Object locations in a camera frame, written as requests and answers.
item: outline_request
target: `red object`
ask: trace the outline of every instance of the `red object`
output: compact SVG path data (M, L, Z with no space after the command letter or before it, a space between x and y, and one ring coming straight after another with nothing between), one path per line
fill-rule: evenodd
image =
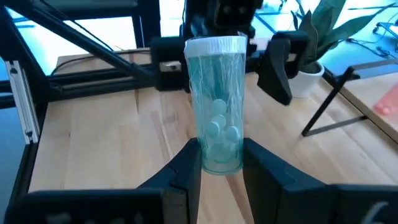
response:
M398 112L398 83L373 106L373 109L382 115L392 115Z

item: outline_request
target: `desk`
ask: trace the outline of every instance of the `desk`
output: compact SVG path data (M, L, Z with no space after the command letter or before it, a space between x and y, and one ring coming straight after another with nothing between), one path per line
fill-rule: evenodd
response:
M62 71L100 66L105 65L87 60ZM370 121L301 137L331 90L326 82L308 99L285 107L258 88L257 79L246 75L246 137L326 183L398 184L398 145ZM316 125L359 114L339 95ZM135 188L193 137L190 95L184 91L146 88L52 102L29 191ZM198 223L253 223L241 172L226 177L202 172Z
M347 82L340 92L360 109L364 115L398 142L398 115L383 116L373 110L373 106L377 101L397 83L398 73L395 72Z

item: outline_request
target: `clear plastic cup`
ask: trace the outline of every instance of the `clear plastic cup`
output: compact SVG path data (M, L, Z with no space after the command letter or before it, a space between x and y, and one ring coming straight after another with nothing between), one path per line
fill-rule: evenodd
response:
M202 169L211 174L233 174L243 166L246 45L243 36L185 43Z

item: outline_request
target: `potted plant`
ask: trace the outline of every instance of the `potted plant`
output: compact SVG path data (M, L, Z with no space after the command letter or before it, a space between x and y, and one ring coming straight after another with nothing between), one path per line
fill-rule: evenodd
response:
M294 27L296 30L305 31L310 39L297 76L289 80L292 94L297 98L307 97L325 72L324 66L318 62L318 59L329 49L336 47L339 41L351 37L376 15L395 4L385 6L373 15L349 20L334 29L346 0L321 0L313 13L311 11L305 13L300 0L296 1L299 5L300 14L296 15L292 12Z

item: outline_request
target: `wooden tabletop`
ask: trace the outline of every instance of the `wooden tabletop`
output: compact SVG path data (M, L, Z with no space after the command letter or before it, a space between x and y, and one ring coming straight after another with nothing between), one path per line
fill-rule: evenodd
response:
M347 82L341 92L369 119L398 142L398 113L386 116L373 109L373 106L395 85L398 85L397 72Z
M82 61L63 72L99 64ZM246 75L246 137L326 183L398 183L398 145L370 121L301 137L331 90L327 83L286 107L258 88L257 79ZM360 114L339 95L315 127ZM184 91L145 88L52 102L29 190L133 189L193 137L190 95ZM202 172L198 223L253 223L241 172L226 177Z

